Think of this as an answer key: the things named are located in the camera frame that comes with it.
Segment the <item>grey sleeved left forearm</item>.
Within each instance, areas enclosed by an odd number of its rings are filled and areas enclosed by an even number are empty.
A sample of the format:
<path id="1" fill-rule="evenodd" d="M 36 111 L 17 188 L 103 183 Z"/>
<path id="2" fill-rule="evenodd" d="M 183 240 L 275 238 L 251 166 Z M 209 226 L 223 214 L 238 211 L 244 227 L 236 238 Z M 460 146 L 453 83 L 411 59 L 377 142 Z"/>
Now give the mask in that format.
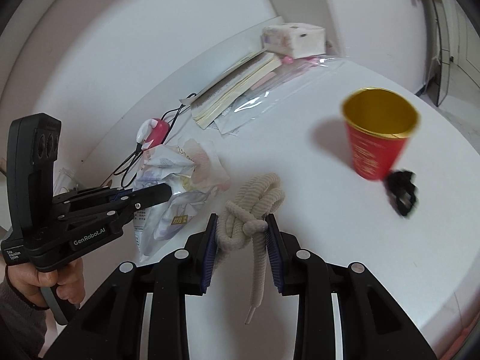
<path id="1" fill-rule="evenodd" d="M 24 352 L 38 358 L 47 333 L 47 309 L 36 306 L 8 279 L 1 282 L 1 318 Z"/>

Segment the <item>person's left hand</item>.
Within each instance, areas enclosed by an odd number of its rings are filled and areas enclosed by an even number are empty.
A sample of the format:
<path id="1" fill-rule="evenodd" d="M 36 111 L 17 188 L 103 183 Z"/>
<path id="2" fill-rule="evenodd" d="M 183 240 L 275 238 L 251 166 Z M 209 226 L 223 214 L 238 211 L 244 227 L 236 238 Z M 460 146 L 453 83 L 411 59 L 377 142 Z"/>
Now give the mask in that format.
<path id="1" fill-rule="evenodd" d="M 35 306 L 46 307 L 47 302 L 41 289 L 55 286 L 60 299 L 80 304 L 86 295 L 83 271 L 81 258 L 52 272 L 39 272 L 31 263 L 25 263 L 7 267 L 7 279 L 13 288 Z"/>

